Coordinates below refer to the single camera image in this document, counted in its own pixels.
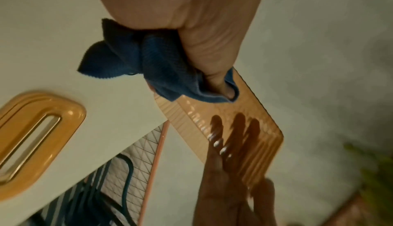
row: hand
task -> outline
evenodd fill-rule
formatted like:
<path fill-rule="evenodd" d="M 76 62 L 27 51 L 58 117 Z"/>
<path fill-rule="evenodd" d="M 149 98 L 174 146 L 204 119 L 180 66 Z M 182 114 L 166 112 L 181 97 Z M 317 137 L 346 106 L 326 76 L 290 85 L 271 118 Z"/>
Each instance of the hand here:
<path fill-rule="evenodd" d="M 252 211 L 246 200 L 247 188 L 224 171 L 219 154 L 222 147 L 222 139 L 209 143 L 193 226 L 276 226 L 273 183 L 265 179 L 251 191 Z"/>
<path fill-rule="evenodd" d="M 233 98 L 224 76 L 232 68 L 261 0 L 101 0 L 132 29 L 177 29 L 189 62 L 211 91 Z"/>

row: table surface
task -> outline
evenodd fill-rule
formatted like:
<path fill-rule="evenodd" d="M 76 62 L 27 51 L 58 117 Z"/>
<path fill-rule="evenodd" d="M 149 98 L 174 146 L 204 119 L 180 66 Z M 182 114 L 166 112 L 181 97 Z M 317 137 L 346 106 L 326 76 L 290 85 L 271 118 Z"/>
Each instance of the table surface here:
<path fill-rule="evenodd" d="M 42 177 L 0 202 L 0 225 L 25 220 L 107 160 L 162 124 L 143 77 L 94 79 L 76 69 L 102 39 L 99 0 L 0 0 L 0 106 L 29 90 L 85 106 L 85 121 Z"/>

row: white table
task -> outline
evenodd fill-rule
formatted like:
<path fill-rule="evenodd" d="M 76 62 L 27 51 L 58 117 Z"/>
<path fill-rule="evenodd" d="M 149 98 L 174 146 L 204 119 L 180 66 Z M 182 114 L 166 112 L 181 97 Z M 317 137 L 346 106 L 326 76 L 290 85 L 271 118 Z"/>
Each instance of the white table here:
<path fill-rule="evenodd" d="M 25 220 L 166 118 L 142 76 L 100 80 L 76 69 L 102 39 L 99 0 L 0 0 L 0 106 L 46 90 L 86 107 L 85 121 L 42 177 L 0 202 L 0 225 Z"/>

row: comb teeth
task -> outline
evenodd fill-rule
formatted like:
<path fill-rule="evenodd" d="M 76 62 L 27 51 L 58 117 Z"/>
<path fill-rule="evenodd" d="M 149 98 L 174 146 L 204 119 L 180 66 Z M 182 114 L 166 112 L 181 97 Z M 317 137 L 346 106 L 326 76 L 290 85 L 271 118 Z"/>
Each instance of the comb teeth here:
<path fill-rule="evenodd" d="M 155 99 L 172 126 L 203 163 L 209 136 L 222 134 L 226 146 L 223 158 L 227 160 L 229 171 L 236 173 L 251 190 L 264 178 L 284 137 L 236 70 L 233 78 L 240 90 L 239 98 L 233 104 L 209 104 L 186 96 L 169 102 L 157 94 Z"/>

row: blue microfiber cloth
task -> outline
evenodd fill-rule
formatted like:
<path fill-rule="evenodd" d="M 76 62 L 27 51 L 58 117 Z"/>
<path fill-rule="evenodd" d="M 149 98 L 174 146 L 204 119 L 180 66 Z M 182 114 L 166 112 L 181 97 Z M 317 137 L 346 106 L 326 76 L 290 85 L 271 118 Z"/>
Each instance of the blue microfiber cloth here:
<path fill-rule="evenodd" d="M 176 30 L 133 30 L 110 19 L 102 20 L 104 40 L 85 53 L 78 71 L 96 78 L 143 74 L 156 92 L 174 101 L 181 95 L 210 103 L 234 102 L 239 89 L 233 70 L 225 82 L 235 90 L 232 100 L 207 90 L 203 74 L 187 62 Z"/>

